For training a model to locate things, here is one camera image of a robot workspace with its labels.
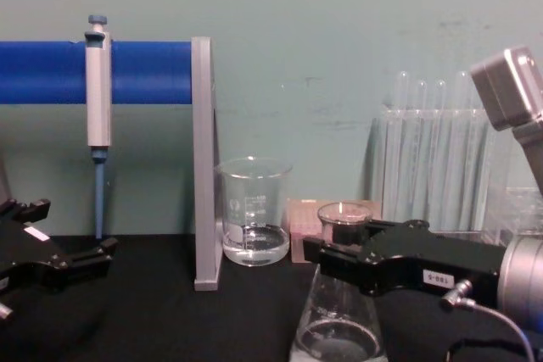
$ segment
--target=small glass beaker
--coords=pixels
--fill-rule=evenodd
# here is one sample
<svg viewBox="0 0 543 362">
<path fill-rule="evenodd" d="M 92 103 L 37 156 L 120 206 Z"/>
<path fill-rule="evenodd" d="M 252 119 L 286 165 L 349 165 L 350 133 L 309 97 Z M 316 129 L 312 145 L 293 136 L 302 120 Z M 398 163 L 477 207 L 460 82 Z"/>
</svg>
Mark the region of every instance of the small glass beaker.
<svg viewBox="0 0 543 362">
<path fill-rule="evenodd" d="M 222 248 L 233 262 L 268 265 L 287 254 L 290 239 L 283 212 L 291 169 L 291 165 L 279 160 L 252 156 L 219 165 Z"/>
<path fill-rule="evenodd" d="M 349 247 L 360 246 L 360 227 L 372 217 L 359 203 L 321 207 L 323 239 Z M 290 362 L 387 361 L 373 299 L 358 287 L 321 274 L 317 266 L 305 302 Z"/>
</svg>

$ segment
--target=white label on clamp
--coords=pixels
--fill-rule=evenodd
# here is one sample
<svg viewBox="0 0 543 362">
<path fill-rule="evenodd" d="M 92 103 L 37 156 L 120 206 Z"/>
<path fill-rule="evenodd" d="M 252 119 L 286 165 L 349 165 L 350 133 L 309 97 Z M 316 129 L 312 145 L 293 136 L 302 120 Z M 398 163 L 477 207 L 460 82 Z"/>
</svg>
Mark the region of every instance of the white label on clamp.
<svg viewBox="0 0 543 362">
<path fill-rule="evenodd" d="M 33 237 L 39 239 L 42 242 L 45 242 L 49 239 L 49 237 L 45 233 L 39 231 L 34 226 L 29 226 L 28 228 L 25 228 L 25 232 L 30 233 Z"/>
<path fill-rule="evenodd" d="M 426 284 L 432 286 L 439 286 L 444 288 L 453 288 L 455 286 L 455 277 L 446 275 L 444 273 L 438 273 L 437 271 L 423 270 L 423 281 Z"/>
</svg>

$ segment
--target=gray vertical post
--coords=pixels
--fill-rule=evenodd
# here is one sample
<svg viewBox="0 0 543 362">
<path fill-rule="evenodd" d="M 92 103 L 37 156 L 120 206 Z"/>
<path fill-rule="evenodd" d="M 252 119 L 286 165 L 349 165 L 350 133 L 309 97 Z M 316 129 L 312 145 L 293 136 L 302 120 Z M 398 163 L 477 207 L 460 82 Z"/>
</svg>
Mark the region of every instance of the gray vertical post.
<svg viewBox="0 0 543 362">
<path fill-rule="evenodd" d="M 8 198 L 11 198 L 11 191 L 9 191 L 8 184 L 8 175 L 6 174 L 6 168 L 3 163 L 3 158 L 0 157 L 0 203 L 3 203 Z"/>
<path fill-rule="evenodd" d="M 222 261 L 221 180 L 211 39 L 191 40 L 197 291 L 217 290 Z"/>
</svg>

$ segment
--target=pipette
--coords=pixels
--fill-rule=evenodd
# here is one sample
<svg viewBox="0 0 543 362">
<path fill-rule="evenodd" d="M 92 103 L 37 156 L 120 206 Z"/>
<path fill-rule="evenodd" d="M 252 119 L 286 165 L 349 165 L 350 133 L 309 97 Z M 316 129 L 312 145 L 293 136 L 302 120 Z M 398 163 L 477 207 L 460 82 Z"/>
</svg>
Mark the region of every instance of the pipette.
<svg viewBox="0 0 543 362">
<path fill-rule="evenodd" d="M 101 239 L 104 229 L 104 167 L 111 145 L 111 37 L 104 26 L 105 16 L 90 15 L 92 25 L 85 32 L 87 82 L 87 142 L 96 171 L 95 228 Z"/>
</svg>

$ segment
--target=blue pipe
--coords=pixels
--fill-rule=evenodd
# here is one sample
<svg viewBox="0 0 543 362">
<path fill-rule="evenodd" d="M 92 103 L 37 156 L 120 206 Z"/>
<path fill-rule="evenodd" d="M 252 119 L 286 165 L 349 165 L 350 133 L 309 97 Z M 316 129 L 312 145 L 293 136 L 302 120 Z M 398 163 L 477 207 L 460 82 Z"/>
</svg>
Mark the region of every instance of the blue pipe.
<svg viewBox="0 0 543 362">
<path fill-rule="evenodd" d="M 118 104 L 190 104 L 190 42 L 112 42 Z M 85 42 L 0 42 L 0 104 L 86 102 Z"/>
</svg>

